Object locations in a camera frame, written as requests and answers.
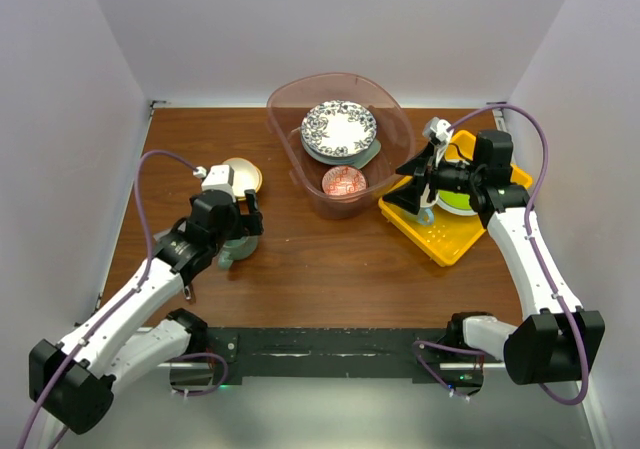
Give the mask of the blue patterned bottom plate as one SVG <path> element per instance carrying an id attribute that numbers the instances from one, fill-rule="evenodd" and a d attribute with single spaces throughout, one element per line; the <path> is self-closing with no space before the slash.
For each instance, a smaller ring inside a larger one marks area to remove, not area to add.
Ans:
<path id="1" fill-rule="evenodd" d="M 377 136 L 377 121 L 366 107 L 330 100 L 309 110 L 300 125 L 302 141 L 314 152 L 332 158 L 355 156 Z"/>

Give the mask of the pale green divided dish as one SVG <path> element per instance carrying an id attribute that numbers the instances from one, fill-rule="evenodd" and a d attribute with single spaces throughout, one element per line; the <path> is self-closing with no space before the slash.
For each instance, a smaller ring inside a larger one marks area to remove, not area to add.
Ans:
<path id="1" fill-rule="evenodd" d="M 365 149 L 364 151 L 362 151 L 361 153 L 357 154 L 354 157 L 353 161 L 350 163 L 350 166 L 353 166 L 356 169 L 364 168 L 378 155 L 380 150 L 381 150 L 380 141 L 378 139 L 374 139 L 371 145 L 367 149 Z"/>

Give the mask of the green rimmed lettered plate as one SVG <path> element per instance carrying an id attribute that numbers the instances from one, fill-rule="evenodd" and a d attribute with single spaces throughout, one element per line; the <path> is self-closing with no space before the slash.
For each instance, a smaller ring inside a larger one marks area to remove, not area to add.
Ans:
<path id="1" fill-rule="evenodd" d="M 303 149 L 314 159 L 328 165 L 349 165 L 361 157 L 366 150 L 355 150 L 348 145 L 340 145 L 334 148 L 329 147 L 325 152 L 314 148 L 307 143 L 303 137 L 300 137 Z"/>

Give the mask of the red patterned bowl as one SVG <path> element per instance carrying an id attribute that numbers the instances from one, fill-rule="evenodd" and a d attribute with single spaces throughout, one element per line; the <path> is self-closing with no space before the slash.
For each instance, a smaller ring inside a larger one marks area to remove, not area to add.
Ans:
<path id="1" fill-rule="evenodd" d="M 364 191 L 367 187 L 368 183 L 363 172 L 347 165 L 330 168 L 321 180 L 321 188 L 329 196 L 353 195 Z"/>

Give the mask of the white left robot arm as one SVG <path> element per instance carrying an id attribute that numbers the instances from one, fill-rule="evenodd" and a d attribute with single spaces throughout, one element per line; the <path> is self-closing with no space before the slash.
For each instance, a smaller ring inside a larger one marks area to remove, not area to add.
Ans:
<path id="1" fill-rule="evenodd" d="M 191 213 L 154 241 L 129 282 L 85 323 L 58 343 L 39 341 L 28 356 L 29 396 L 76 434 L 93 429 L 116 392 L 173 358 L 200 359 L 207 349 L 205 324 L 175 311 L 145 341 L 130 339 L 168 299 L 206 270 L 224 246 L 264 232 L 255 191 L 243 212 L 234 196 L 209 189 L 191 197 Z"/>

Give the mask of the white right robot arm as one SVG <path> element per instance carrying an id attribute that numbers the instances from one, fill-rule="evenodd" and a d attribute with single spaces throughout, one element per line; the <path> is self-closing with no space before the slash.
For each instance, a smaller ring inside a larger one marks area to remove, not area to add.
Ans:
<path id="1" fill-rule="evenodd" d="M 385 218 L 442 267 L 482 234 L 499 248 L 515 284 L 522 322 L 487 312 L 457 313 L 444 338 L 428 343 L 459 362 L 490 356 L 518 385 L 586 381 L 605 323 L 562 278 L 533 210 L 530 177 L 518 178 L 510 135 L 489 130 L 458 147 L 447 128 L 425 132 L 426 146 L 401 165 L 402 180 L 379 201 Z"/>

